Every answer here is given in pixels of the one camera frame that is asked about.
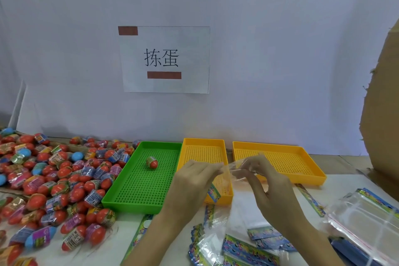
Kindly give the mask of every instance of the cardboard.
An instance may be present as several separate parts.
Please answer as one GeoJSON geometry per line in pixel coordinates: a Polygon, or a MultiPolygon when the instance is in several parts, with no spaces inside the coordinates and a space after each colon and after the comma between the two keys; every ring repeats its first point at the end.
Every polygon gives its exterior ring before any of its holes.
{"type": "Polygon", "coordinates": [[[396,182],[399,181],[398,97],[399,20],[385,39],[360,122],[360,132],[374,169],[396,182]]]}

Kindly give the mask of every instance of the pile of toy eggs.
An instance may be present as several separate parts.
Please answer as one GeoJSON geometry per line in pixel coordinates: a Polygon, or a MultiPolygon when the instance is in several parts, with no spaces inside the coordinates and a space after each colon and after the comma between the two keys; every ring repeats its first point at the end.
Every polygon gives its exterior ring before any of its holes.
{"type": "Polygon", "coordinates": [[[68,145],[48,146],[48,138],[41,133],[19,136],[11,128],[0,132],[0,141],[0,185],[9,183],[10,188],[23,189],[30,196],[0,201],[1,218],[21,226],[9,246],[45,246],[39,240],[47,236],[49,242],[61,224],[60,232],[67,234],[64,251],[85,240],[93,246],[101,243],[116,219],[101,200],[134,148],[115,140],[108,149],[107,140],[74,137],[71,143],[88,149],[72,153],[68,145]]]}

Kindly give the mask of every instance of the table surface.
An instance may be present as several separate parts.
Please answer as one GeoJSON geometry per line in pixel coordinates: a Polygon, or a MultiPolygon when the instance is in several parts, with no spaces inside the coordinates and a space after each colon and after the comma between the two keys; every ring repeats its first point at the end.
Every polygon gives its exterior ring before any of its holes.
{"type": "MultiPolygon", "coordinates": [[[[327,180],[321,187],[305,186],[309,193],[322,205],[327,205],[338,198],[343,197],[347,193],[355,191],[357,188],[366,187],[378,196],[386,200],[388,203],[399,206],[399,203],[387,195],[381,188],[376,186],[367,177],[363,175],[327,175],[327,180]]],[[[236,213],[236,201],[247,189],[235,189],[235,196],[232,204],[231,213],[236,213]]],[[[307,200],[302,196],[299,190],[294,187],[294,192],[305,213],[305,216],[312,225],[320,228],[323,218],[320,218],[307,200]]],[[[187,258],[188,246],[191,243],[190,231],[193,225],[203,222],[205,208],[202,207],[192,221],[182,230],[177,239],[171,244],[166,252],[161,265],[162,266],[189,266],[190,261],[187,258]]],[[[84,244],[80,249],[76,249],[71,253],[61,251],[63,235],[57,231],[50,245],[40,250],[25,250],[23,256],[36,256],[40,266],[64,266],[64,265],[82,265],[84,262],[91,262],[94,265],[119,265],[123,259],[127,248],[132,241],[137,227],[142,219],[142,214],[119,214],[118,220],[113,226],[113,232],[99,247],[92,249],[88,244],[84,244]]],[[[17,228],[9,226],[7,223],[1,223],[0,229],[7,230],[8,240],[17,231],[17,228]]],[[[306,265],[298,253],[290,253],[289,265],[306,265]]]]}

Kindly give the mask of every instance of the blue toy egg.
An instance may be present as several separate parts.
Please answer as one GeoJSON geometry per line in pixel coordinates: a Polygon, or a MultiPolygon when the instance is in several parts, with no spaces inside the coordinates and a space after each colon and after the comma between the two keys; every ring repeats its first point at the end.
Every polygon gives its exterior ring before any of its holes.
{"type": "Polygon", "coordinates": [[[6,182],[7,182],[6,175],[1,174],[0,175],[0,186],[4,185],[6,182]]]}
{"type": "Polygon", "coordinates": [[[21,155],[24,155],[25,157],[30,157],[32,152],[27,149],[27,148],[21,148],[17,153],[20,153],[21,155]]]}
{"type": "Polygon", "coordinates": [[[6,127],[5,129],[3,129],[2,131],[1,131],[1,135],[3,136],[3,137],[6,137],[6,136],[9,136],[9,135],[12,135],[14,133],[14,128],[12,128],[12,127],[6,127]]]}
{"type": "MultiPolygon", "coordinates": [[[[39,232],[39,231],[41,231],[41,230],[43,230],[43,229],[48,229],[48,230],[49,230],[49,232],[50,232],[50,239],[53,238],[53,236],[55,235],[55,233],[56,233],[56,231],[57,231],[57,228],[56,228],[56,227],[47,226],[47,227],[44,227],[44,228],[42,228],[42,229],[37,230],[37,231],[34,232],[34,233],[37,233],[37,232],[39,232]]],[[[25,241],[25,247],[27,247],[27,248],[33,248],[34,242],[36,241],[36,240],[33,239],[33,234],[34,234],[34,233],[32,233],[32,234],[26,239],[26,241],[25,241]]]]}
{"type": "Polygon", "coordinates": [[[78,160],[82,160],[83,159],[83,154],[79,151],[77,151],[76,153],[73,153],[71,156],[71,159],[73,162],[76,162],[78,160]]]}
{"type": "Polygon", "coordinates": [[[47,163],[45,162],[39,162],[35,165],[35,167],[32,169],[32,174],[33,175],[41,175],[43,168],[47,166],[47,163]]]}

